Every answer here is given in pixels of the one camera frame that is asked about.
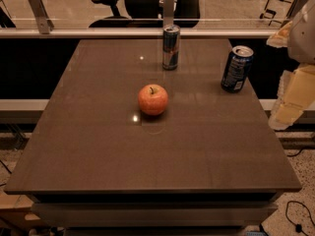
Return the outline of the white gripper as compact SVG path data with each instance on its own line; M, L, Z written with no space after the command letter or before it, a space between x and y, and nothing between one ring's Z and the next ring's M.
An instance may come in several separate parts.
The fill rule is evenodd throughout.
M275 48L287 47L288 56L300 64L293 72L281 75L277 100L271 110L269 126L276 131L291 126L315 101L315 0L267 39Z

